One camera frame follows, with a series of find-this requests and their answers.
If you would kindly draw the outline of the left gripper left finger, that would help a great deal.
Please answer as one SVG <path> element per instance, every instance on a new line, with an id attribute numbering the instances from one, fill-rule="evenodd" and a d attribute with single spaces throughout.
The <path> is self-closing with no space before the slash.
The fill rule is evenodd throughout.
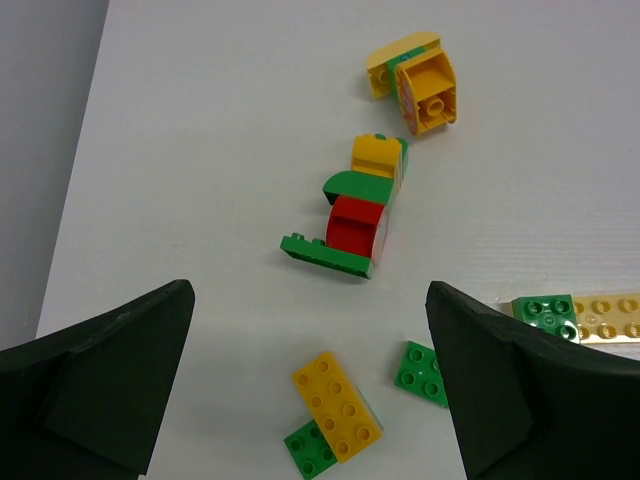
<path id="1" fill-rule="evenodd" d="M 191 283 L 1 353 L 4 479 L 148 472 L 189 332 Z"/>

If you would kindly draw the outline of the yellow arch lego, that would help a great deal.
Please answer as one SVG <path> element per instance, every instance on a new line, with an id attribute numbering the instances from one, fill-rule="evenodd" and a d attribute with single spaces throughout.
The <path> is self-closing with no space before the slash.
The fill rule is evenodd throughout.
<path id="1" fill-rule="evenodd" d="M 380 99 L 395 95 L 396 67 L 440 44 L 439 34 L 423 31 L 409 34 L 372 52 L 365 62 L 372 97 Z"/>

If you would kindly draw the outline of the yellow hollow lego block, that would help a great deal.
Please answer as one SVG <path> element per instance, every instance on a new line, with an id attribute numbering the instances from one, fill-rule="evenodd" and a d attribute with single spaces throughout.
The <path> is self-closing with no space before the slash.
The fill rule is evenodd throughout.
<path id="1" fill-rule="evenodd" d="M 399 63 L 395 68 L 398 101 L 410 133 L 421 136 L 457 120 L 457 82 L 441 47 Z"/>

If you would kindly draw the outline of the red green flower lego stack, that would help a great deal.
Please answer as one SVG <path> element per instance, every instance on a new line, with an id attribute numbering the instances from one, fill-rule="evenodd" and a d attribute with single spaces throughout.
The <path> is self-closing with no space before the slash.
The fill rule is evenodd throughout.
<path id="1" fill-rule="evenodd" d="M 408 166 L 401 137 L 364 134 L 354 139 L 350 168 L 332 175 L 322 192 L 331 206 L 325 237 L 300 233 L 282 238 L 290 257 L 369 279 L 378 265 L 394 201 Z"/>

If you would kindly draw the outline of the yellow long lego brick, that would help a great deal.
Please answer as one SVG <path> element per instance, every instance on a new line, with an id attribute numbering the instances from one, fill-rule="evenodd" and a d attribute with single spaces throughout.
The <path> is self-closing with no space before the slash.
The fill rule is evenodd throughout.
<path id="1" fill-rule="evenodd" d="M 382 438 L 379 420 L 331 351 L 293 373 L 292 382 L 340 464 Z"/>

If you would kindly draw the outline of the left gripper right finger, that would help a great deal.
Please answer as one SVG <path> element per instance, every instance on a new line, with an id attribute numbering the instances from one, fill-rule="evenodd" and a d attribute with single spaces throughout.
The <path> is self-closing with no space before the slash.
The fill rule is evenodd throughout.
<path id="1" fill-rule="evenodd" d="M 469 479 L 636 479 L 639 363 L 434 281 L 426 314 Z"/>

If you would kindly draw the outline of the green lego brick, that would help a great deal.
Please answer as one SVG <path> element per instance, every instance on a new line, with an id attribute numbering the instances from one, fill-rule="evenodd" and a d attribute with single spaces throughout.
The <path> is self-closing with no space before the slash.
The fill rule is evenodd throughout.
<path id="1" fill-rule="evenodd" d="M 439 363 L 432 348 L 407 341 L 394 385 L 441 407 L 449 407 Z"/>

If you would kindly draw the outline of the green square lego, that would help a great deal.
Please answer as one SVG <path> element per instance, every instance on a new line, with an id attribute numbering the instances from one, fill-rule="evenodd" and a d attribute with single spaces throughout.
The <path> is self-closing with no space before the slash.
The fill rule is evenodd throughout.
<path id="1" fill-rule="evenodd" d="M 515 319 L 570 342 L 579 344 L 574 302 L 569 294 L 522 296 L 511 301 Z"/>

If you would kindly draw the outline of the tan lego plate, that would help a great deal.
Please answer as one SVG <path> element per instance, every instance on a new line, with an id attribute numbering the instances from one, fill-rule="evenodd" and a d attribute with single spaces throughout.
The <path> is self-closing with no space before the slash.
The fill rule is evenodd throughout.
<path id="1" fill-rule="evenodd" d="M 638 293 L 570 296 L 574 302 L 580 333 L 579 344 L 639 343 Z M 513 317 L 511 301 L 499 303 L 499 310 Z"/>

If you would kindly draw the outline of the green lego under yellow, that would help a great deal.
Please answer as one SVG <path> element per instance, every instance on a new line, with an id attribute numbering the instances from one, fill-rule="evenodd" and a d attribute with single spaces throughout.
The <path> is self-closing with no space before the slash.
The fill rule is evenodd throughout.
<path id="1" fill-rule="evenodd" d="M 338 463 L 315 420 L 288 435 L 284 444 L 304 480 L 315 479 Z"/>

